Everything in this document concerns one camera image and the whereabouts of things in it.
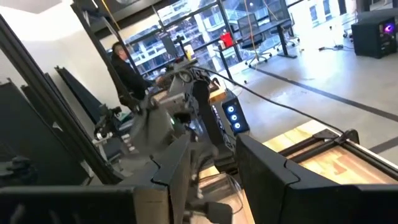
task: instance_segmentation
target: office chair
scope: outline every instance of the office chair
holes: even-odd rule
[[[300,43],[300,38],[294,36],[293,33],[293,26],[295,25],[295,21],[293,18],[293,15],[291,13],[289,13],[289,11],[287,10],[287,6],[285,4],[285,1],[281,0],[281,1],[275,1],[272,2],[268,5],[268,15],[269,15],[269,20],[270,22],[272,21],[278,21],[278,20],[282,20],[282,19],[290,19],[289,21],[285,22],[284,24],[281,25],[282,30],[288,33],[289,38],[286,38],[285,36],[285,42],[286,44],[291,44],[293,47],[295,47],[298,43]],[[275,35],[278,34],[278,30],[277,28],[271,29],[269,31],[270,34]],[[276,49],[276,51],[279,51],[279,47],[282,45],[282,43],[277,44],[276,46],[274,46],[274,49]]]
[[[257,59],[257,61],[259,62],[260,58],[263,58],[264,61],[267,62],[268,59],[265,57],[265,55],[269,55],[270,57],[272,57],[272,54],[265,52],[259,53],[256,50],[266,40],[264,33],[258,33],[260,31],[260,28],[256,19],[256,15],[249,14],[248,16],[243,16],[242,18],[238,19],[238,27],[241,33],[241,37],[243,39],[241,48],[254,51],[253,58],[251,60],[249,59],[250,62],[248,63],[249,60],[247,60],[244,64],[251,67],[252,62],[255,59]]]

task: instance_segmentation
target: red object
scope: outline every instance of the red object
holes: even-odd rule
[[[233,45],[232,37],[231,37],[231,34],[229,32],[227,32],[225,34],[222,34],[220,36],[220,39],[224,42],[226,48]]]

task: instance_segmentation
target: purple light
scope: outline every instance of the purple light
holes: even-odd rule
[[[384,27],[384,32],[391,34],[394,32],[394,25],[393,24],[386,24],[386,26]]]

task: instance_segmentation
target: concrete floor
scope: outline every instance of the concrete floor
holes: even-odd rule
[[[343,40],[341,34],[339,32],[339,37],[335,40],[330,39],[328,25],[327,28],[320,27],[315,34],[312,33],[307,38],[301,37],[302,44],[299,48],[304,48],[304,51],[301,52],[298,48],[290,49],[289,52],[298,55],[296,59],[276,56],[267,63],[255,65],[254,68],[388,113],[398,114],[398,54],[378,60],[357,57],[350,49],[322,52],[317,50],[322,45],[331,47],[337,41],[352,47],[352,43]],[[367,148],[398,136],[397,121],[278,80],[251,68],[235,72],[233,78],[240,83],[246,80],[246,86],[262,96],[301,110],[344,131],[356,129],[361,144]],[[235,88],[234,92],[239,95],[251,127],[250,135],[260,142],[310,121],[310,118],[241,91],[241,88]],[[398,164],[398,146],[385,150],[380,155]]]

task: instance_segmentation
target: blue led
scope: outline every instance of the blue led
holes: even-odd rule
[[[229,106],[229,107],[227,108],[227,110],[228,110],[229,113],[232,113],[232,112],[235,111],[235,108],[234,108],[233,106]]]

